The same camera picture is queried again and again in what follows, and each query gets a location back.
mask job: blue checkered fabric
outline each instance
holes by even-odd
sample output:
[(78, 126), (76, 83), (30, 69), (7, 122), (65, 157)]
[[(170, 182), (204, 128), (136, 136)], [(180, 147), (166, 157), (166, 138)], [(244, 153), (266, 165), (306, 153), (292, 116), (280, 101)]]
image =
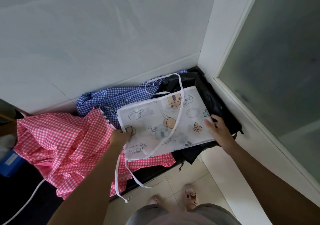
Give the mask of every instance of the blue checkered fabric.
[[(182, 69), (177, 73), (187, 73), (187, 71)], [(117, 110), (126, 104), (152, 98), (153, 95), (145, 91), (145, 85), (148, 92), (155, 94), (163, 80), (164, 78), (150, 83), (146, 81), (137, 87), (106, 88), (97, 92), (85, 93), (78, 99), (78, 114), (83, 117), (88, 114), (93, 107), (99, 107), (106, 117), (112, 121), (117, 128), (120, 128)]]

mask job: person's left hand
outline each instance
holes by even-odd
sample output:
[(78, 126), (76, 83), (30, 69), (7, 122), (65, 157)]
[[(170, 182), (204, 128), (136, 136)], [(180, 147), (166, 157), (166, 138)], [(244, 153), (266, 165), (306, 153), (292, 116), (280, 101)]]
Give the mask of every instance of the person's left hand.
[(112, 132), (110, 136), (110, 145), (123, 147), (129, 141), (130, 136), (130, 132), (122, 132), (122, 130), (116, 130)]

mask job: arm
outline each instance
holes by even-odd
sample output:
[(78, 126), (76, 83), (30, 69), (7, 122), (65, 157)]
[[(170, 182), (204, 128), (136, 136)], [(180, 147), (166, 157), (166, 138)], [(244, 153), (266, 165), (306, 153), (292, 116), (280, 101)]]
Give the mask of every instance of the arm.
[(205, 120), (213, 137), (230, 155), (274, 225), (317, 224), (320, 208), (254, 159), (232, 138), (221, 117)]
[(48, 225), (103, 224), (118, 156), (129, 138), (129, 132), (117, 130), (111, 134), (110, 147), (90, 174), (58, 207)]

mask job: power cord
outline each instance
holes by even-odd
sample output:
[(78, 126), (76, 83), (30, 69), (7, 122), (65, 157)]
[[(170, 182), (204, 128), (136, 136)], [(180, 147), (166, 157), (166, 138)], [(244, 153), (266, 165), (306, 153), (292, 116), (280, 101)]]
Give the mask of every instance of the power cord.
[(20, 208), (20, 210), (17, 211), (17, 213), (14, 214), (12, 218), (10, 218), (9, 220), (7, 220), (7, 221), (6, 221), (4, 224), (2, 224), (2, 225), (6, 225), (6, 224), (10, 223), (16, 216), (18, 216), (18, 214), (28, 205), (28, 203), (29, 203), (29, 202), (31, 201), (31, 199), (34, 197), (35, 193), (37, 192), (38, 188), (40, 187), (40, 185), (41, 185), (43, 182), (45, 182), (45, 179), (42, 180), (42, 181), (38, 184), (38, 186), (35, 188), (35, 190), (34, 190), (34, 192), (32, 193), (32, 195), (30, 196), (29, 200)]

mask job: pink checkered fabric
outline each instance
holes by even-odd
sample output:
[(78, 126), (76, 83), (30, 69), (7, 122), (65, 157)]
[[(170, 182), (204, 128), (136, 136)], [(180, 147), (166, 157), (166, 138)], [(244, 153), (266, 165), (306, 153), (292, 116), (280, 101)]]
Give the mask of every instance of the pink checkered fabric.
[[(18, 120), (18, 143), (14, 151), (33, 164), (43, 178), (57, 188), (57, 196), (66, 199), (94, 168), (110, 145), (114, 129), (99, 109), (84, 118), (68, 113), (46, 113)], [(171, 153), (129, 162), (131, 171), (143, 167), (175, 163)], [(119, 191), (126, 189), (132, 176), (125, 167), (125, 155), (119, 164)], [(110, 196), (116, 194), (114, 182)]]

